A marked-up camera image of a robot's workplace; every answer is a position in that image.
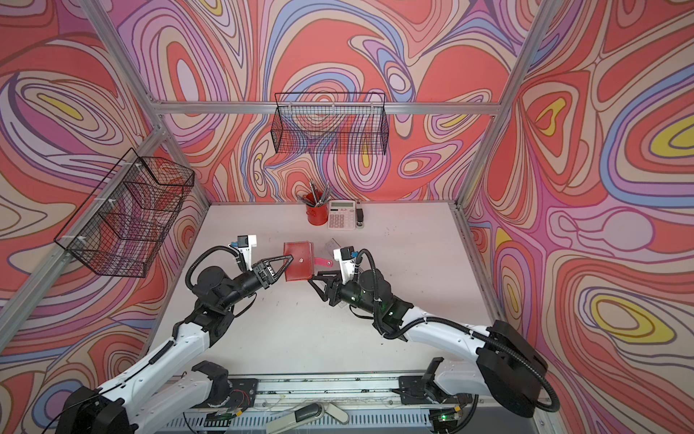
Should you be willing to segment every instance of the patterned wall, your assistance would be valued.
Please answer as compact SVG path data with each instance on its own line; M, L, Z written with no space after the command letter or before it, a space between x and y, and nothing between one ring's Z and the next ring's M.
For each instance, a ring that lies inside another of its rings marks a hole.
M316 179L336 197L422 201L455 199L489 116L414 115L407 137L391 123L385 156L275 154L268 115L166 121L213 202L296 201Z
M694 432L694 2L565 2L466 198L569 433Z
M156 99L273 101L382 90L390 101L498 101L536 2L152 0L110 13ZM271 117L174 115L212 201L295 201L311 178L341 197L451 200L489 122L391 117L385 157L276 156Z
M0 1L3 305L150 129L77 3ZM72 390L96 387L137 359L203 213L186 201L146 278L95 276L79 262L66 268L0 355L2 433L40 433Z

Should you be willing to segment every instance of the red notebook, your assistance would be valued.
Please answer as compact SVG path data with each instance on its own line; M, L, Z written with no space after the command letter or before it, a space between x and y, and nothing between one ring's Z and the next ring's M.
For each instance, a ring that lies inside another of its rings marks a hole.
M285 255L292 255L294 260L285 271L285 280L307 281L313 277L313 243L310 241L285 242Z

